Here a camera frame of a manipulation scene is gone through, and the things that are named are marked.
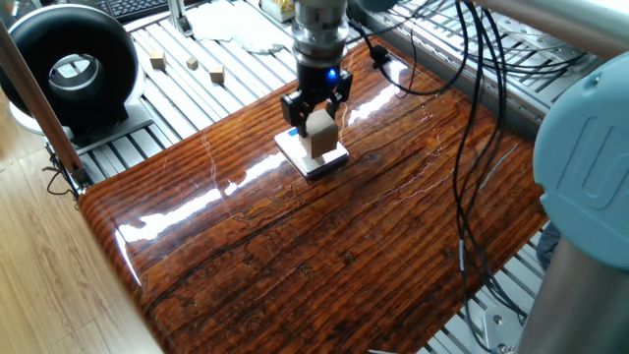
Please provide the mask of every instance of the wood grain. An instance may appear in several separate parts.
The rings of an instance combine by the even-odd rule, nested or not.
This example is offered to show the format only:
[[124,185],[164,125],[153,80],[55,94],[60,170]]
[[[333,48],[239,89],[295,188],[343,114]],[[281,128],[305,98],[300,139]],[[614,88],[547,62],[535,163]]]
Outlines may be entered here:
[[[99,336],[97,319],[131,305],[76,203],[47,194],[53,173],[41,168],[48,165],[41,136],[15,123],[0,92],[0,353],[109,353],[103,341],[107,350],[155,353],[135,312],[109,321],[102,340],[89,340]],[[52,190],[67,187],[58,178]]]
[[54,354],[109,354],[98,326],[94,322],[84,325],[79,330],[52,345]]
[[118,299],[94,321],[112,354],[161,354],[127,296]]
[[[293,83],[81,198],[166,352],[406,353],[460,308],[451,184],[470,102],[455,90],[396,98],[363,46],[344,65],[355,78],[338,117],[350,159],[322,179],[306,181],[273,142]],[[398,59],[387,70],[410,78]],[[442,85],[419,72],[414,89]],[[492,129],[479,117],[464,171]],[[473,223],[493,268],[544,221],[533,144],[508,134],[498,156],[508,152]]]

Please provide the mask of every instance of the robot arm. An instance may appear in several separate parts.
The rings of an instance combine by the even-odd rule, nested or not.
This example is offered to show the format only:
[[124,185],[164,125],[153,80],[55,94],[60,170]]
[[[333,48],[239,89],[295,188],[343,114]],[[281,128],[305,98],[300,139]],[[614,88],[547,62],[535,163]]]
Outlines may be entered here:
[[297,91],[282,96],[284,119],[306,137],[306,120],[315,107],[327,101],[334,118],[349,98],[352,75],[341,69],[349,26],[346,0],[296,0],[293,52],[297,60]]

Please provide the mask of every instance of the metal bracket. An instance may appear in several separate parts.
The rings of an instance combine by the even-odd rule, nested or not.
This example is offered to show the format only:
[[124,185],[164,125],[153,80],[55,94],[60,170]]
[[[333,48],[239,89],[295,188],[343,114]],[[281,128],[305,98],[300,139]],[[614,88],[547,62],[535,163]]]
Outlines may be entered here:
[[186,17],[184,0],[168,0],[168,9],[170,9],[170,23],[185,37],[192,36],[193,26]]
[[80,189],[86,189],[93,185],[93,181],[87,175],[85,167],[78,168],[71,173],[72,179],[74,179],[79,185]]
[[512,352],[522,336],[522,326],[518,316],[505,307],[488,308],[483,314],[485,341],[489,348],[497,348],[500,353]]

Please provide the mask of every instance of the wooden block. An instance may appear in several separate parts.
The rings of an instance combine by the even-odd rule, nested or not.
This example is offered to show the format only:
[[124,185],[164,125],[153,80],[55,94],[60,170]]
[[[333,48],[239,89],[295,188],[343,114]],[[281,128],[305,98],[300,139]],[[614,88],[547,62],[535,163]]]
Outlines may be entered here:
[[153,50],[150,53],[150,65],[156,70],[166,70],[166,53],[163,50]]
[[306,121],[305,138],[300,137],[302,145],[310,158],[318,158],[336,149],[338,126],[324,109],[311,113]]
[[199,60],[197,60],[197,58],[190,58],[186,61],[186,65],[188,65],[188,69],[196,70],[199,67]]
[[225,82],[225,67],[217,65],[213,68],[209,68],[209,77],[215,84],[223,84]]

